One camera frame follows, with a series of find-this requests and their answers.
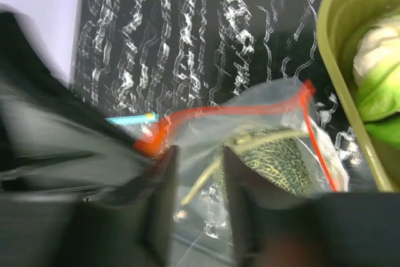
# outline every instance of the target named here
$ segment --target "yellow-green container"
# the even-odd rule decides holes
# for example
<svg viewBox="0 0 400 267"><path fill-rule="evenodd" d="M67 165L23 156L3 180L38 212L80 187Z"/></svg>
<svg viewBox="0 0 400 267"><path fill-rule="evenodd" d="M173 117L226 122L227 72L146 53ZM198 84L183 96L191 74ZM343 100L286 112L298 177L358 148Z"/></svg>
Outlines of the yellow-green container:
<svg viewBox="0 0 400 267"><path fill-rule="evenodd" d="M400 0L322 0L317 22L322 59L381 191L398 191L400 150L375 140L366 132L353 101L357 89L352 74L353 59L367 26L399 7Z"/></svg>

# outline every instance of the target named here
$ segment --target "blurry black object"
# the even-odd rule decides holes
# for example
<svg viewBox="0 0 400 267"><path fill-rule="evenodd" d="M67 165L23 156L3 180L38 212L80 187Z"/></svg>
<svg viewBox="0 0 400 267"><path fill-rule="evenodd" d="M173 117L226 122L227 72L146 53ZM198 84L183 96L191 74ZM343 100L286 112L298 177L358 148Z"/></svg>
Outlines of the blurry black object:
<svg viewBox="0 0 400 267"><path fill-rule="evenodd" d="M177 149L159 160L75 97L0 14L0 266L166 266Z"/></svg>
<svg viewBox="0 0 400 267"><path fill-rule="evenodd" d="M300 237L318 250L316 266L398 266L399 194L298 198L248 168L229 148L224 169L236 266L252 266L282 236Z"/></svg>

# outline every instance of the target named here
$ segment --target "plastic bag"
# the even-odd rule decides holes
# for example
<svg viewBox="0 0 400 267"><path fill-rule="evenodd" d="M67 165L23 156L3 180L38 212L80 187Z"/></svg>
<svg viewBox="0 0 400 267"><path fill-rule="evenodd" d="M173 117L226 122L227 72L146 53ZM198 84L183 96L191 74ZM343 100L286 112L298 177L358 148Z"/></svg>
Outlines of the plastic bag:
<svg viewBox="0 0 400 267"><path fill-rule="evenodd" d="M134 147L149 156L172 144L180 147L175 221L202 219L206 236L229 242L223 146L293 194L347 191L348 175L329 137L317 126L313 93L310 82L279 79L254 86L220 107L187 109L152 125ZM225 244L224 249L213 248L228 258Z"/></svg>

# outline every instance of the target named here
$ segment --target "white surface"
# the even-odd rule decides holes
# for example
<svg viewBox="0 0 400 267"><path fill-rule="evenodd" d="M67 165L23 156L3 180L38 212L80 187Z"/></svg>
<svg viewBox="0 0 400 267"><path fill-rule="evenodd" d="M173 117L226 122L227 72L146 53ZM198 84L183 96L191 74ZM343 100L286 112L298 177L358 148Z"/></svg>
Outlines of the white surface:
<svg viewBox="0 0 400 267"><path fill-rule="evenodd" d="M75 57L81 0L0 0L28 15L24 30L31 44L54 70L54 75L68 82Z"/></svg>

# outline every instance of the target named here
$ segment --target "black marble countertop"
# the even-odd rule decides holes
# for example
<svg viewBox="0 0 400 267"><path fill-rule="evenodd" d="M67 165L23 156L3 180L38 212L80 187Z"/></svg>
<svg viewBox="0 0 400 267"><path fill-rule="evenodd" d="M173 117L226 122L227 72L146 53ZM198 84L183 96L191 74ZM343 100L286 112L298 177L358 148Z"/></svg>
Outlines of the black marble countertop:
<svg viewBox="0 0 400 267"><path fill-rule="evenodd" d="M108 116L164 115L278 78L311 79L350 189L374 189L318 52L320 2L83 0L73 88Z"/></svg>

